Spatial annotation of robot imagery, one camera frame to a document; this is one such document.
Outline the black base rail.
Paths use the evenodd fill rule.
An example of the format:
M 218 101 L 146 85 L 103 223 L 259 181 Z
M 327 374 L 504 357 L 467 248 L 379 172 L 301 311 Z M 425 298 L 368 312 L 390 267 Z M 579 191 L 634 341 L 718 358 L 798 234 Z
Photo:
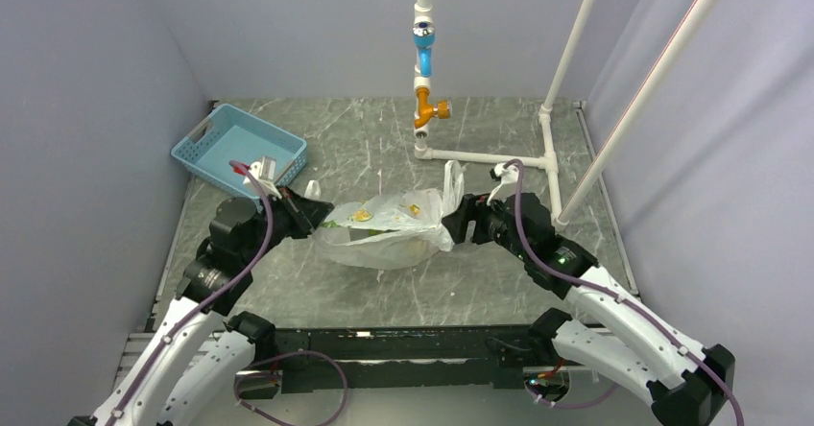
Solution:
M 568 384 L 569 364 L 523 324 L 278 329 L 235 390 L 248 400 L 322 390 Z

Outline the white printed plastic bag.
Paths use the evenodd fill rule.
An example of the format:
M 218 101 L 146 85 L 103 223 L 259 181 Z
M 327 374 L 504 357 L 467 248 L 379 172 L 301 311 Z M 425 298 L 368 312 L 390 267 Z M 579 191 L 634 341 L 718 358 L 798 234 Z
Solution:
M 444 165 L 443 188 L 410 190 L 334 208 L 313 235 L 317 255 L 337 264 L 376 270 L 411 268 L 454 246 L 443 218 L 464 195 L 461 164 Z

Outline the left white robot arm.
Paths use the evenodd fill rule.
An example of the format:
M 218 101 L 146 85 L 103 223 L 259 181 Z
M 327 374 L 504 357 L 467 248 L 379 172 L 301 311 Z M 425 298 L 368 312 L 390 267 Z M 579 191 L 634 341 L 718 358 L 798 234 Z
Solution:
M 259 260 L 285 239 L 309 237 L 333 208 L 288 187 L 277 197 L 222 201 L 147 347 L 108 399 L 70 424 L 189 425 L 239 370 L 267 366 L 275 326 L 230 312 Z

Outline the blue pipe valve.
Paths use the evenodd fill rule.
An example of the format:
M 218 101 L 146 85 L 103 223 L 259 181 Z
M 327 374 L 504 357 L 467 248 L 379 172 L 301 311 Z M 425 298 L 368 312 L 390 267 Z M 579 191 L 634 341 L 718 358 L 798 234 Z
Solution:
M 432 47 L 435 42 L 435 25 L 429 17 L 418 17 L 413 24 L 413 40 L 417 50 L 419 73 L 432 76 Z

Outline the orange pipe tap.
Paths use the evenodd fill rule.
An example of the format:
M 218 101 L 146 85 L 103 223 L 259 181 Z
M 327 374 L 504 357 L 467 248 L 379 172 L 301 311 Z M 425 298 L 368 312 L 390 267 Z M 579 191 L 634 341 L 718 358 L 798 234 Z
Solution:
M 430 89 L 427 86 L 419 86 L 416 89 L 418 100 L 417 116 L 414 119 L 414 129 L 418 130 L 428 125 L 433 118 L 448 119 L 452 114 L 452 104 L 449 100 L 439 101 L 437 104 L 430 102 Z

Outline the green fake fruit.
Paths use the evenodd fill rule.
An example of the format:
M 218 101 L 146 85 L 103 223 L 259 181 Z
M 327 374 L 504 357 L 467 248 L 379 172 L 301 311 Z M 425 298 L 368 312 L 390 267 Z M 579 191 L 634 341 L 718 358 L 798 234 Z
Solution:
M 334 229 L 337 231 L 338 234 L 343 234 L 347 236 L 348 242 L 353 241 L 360 241 L 362 239 L 366 239 L 369 237 L 390 233 L 390 230 L 377 230 L 377 229 L 369 229 L 369 228 L 360 228 L 360 227 L 352 227 L 346 225 L 340 225 L 336 221 L 329 220 L 323 222 L 321 227 L 327 229 Z

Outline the light blue plastic basket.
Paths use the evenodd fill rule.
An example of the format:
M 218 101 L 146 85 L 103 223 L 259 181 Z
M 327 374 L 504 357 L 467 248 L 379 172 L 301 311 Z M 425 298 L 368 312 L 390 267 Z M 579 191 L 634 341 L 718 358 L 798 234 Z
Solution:
M 275 161 L 274 182 L 294 181 L 308 163 L 306 141 L 230 104 L 216 106 L 176 144 L 170 155 L 191 174 L 236 197 L 256 199 L 231 160 L 252 164 L 266 156 Z

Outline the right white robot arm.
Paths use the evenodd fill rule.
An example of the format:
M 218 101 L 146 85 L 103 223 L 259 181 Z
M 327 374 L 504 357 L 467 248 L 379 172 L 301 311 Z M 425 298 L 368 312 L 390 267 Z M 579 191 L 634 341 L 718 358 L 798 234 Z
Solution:
M 536 195 L 489 201 L 467 194 L 445 209 L 442 223 L 457 244 L 507 250 L 542 289 L 611 332 L 598 334 L 564 311 L 548 310 L 528 329 L 535 360 L 559 357 L 598 371 L 642 400 L 662 425 L 708 425 L 725 404 L 743 424 L 733 354 L 686 336 L 634 298 L 592 254 L 556 232 Z

